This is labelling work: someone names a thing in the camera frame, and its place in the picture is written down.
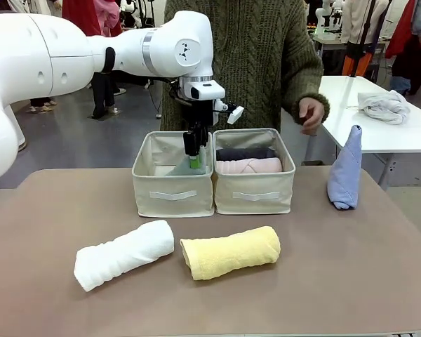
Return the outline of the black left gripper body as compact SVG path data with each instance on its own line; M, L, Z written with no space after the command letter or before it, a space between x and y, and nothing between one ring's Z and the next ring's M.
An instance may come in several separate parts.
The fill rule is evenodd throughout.
M195 100L182 105L182 118L188 131L198 129L204 133L209 132L213 126L213 113L213 100Z

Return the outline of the person's left hand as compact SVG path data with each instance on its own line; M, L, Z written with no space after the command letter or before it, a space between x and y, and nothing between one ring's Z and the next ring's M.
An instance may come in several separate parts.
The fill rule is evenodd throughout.
M302 133L308 136L314 135L323 121L324 106L318 100L306 97L300 100L299 108L299 121L302 125Z

